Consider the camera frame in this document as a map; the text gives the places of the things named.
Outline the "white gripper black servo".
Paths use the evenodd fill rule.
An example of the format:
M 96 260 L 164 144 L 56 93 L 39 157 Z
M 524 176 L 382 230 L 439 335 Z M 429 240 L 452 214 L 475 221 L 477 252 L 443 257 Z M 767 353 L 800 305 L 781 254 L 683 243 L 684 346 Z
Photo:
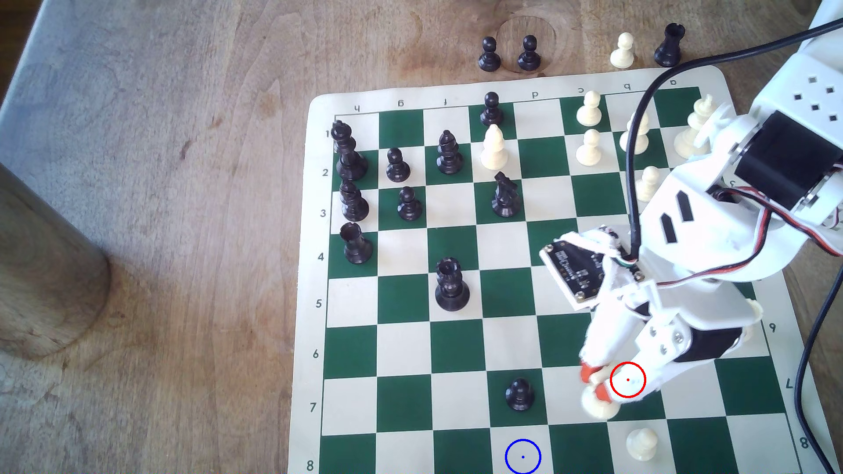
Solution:
M 580 378 L 592 375 L 593 405 L 641 401 L 676 375 L 736 350 L 747 341 L 763 308 L 738 286 L 697 279 L 659 287 L 648 301 L 608 296 L 595 307 L 579 352 Z M 641 321 L 638 353 L 613 361 Z

